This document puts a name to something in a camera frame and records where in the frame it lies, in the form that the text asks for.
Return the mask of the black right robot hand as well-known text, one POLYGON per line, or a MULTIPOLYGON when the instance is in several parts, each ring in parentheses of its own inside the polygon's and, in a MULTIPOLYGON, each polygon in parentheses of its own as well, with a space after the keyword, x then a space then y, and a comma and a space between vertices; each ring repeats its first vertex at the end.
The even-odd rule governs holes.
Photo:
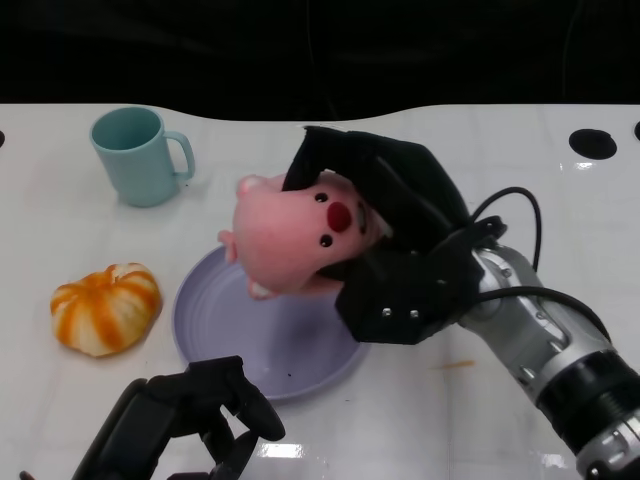
POLYGON ((415 345, 472 306, 483 270, 472 256, 470 214, 426 147, 308 126, 283 188, 307 188, 326 170, 350 180, 389 229, 327 269, 344 282, 336 309, 355 340, 415 345))

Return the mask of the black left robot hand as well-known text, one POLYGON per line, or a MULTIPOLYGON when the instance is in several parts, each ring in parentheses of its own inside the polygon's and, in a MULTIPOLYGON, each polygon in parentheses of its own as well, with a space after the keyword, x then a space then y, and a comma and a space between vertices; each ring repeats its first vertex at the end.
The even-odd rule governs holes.
POLYGON ((214 461, 209 472, 173 479, 238 479, 260 438, 285 428, 246 377, 239 356, 193 362, 179 374, 133 381, 80 462, 75 479, 149 479, 169 441, 197 435, 214 461))

